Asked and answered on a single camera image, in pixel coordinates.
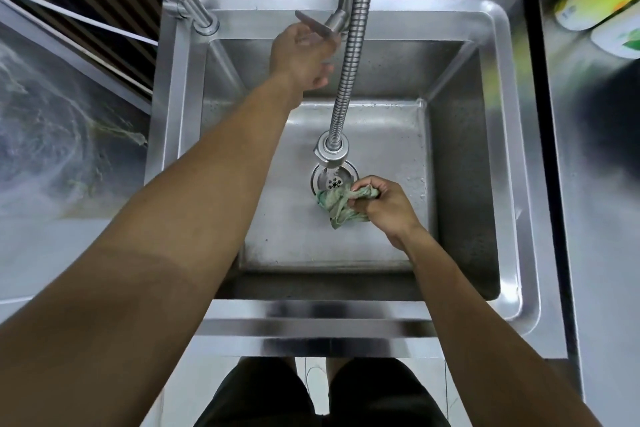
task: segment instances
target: hand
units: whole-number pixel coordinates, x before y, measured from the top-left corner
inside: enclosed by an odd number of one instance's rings
[[[391,245],[404,251],[403,241],[415,230],[423,230],[402,187],[393,181],[368,176],[353,183],[351,190],[371,184],[380,191],[376,199],[352,199],[349,206],[365,213],[371,222],[385,232]]]
[[[340,39],[322,39],[302,23],[293,24],[276,37],[271,46],[269,72],[284,76],[300,93],[329,83],[333,65],[323,62],[332,56]]]

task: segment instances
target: faucet handle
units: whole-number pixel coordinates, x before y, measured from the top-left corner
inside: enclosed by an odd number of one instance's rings
[[[299,10],[296,10],[295,15],[298,18],[298,20],[302,22],[302,24],[305,24],[306,26],[308,26],[309,29],[311,29],[313,32],[318,34],[323,39],[329,39],[337,36],[337,33],[332,31],[331,27],[325,24],[322,24],[322,22],[316,21],[314,18],[309,17],[304,12],[300,12]]]

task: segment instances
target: white tile floor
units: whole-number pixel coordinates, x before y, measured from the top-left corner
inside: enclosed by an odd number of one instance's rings
[[[238,362],[238,357],[218,357],[207,352],[206,342],[195,337],[187,347],[163,393],[142,427],[190,427],[212,399],[218,386]],[[470,427],[449,369],[440,358],[405,358],[452,427]],[[296,358],[298,375],[304,381],[316,413],[329,412],[329,384],[324,358]]]

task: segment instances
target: wet rag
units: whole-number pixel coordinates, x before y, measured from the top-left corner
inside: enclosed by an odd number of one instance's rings
[[[373,199],[374,197],[378,197],[379,194],[380,191],[372,187],[372,185],[361,187],[357,191],[352,191],[343,185],[334,189],[318,192],[316,199],[318,204],[329,212],[331,226],[334,230],[337,230],[345,221],[369,220],[366,214],[358,213],[349,207],[348,201],[350,199]]]

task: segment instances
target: sink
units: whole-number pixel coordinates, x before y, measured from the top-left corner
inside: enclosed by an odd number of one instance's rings
[[[336,0],[202,0],[204,37],[165,7],[147,179],[268,74],[294,10]],[[316,204],[313,148],[329,86],[285,125],[244,246],[198,334],[220,354],[442,356],[406,255],[371,223],[338,230]],[[565,357],[522,1],[372,0],[344,133],[348,181],[398,181],[422,224],[491,306],[545,357]]]

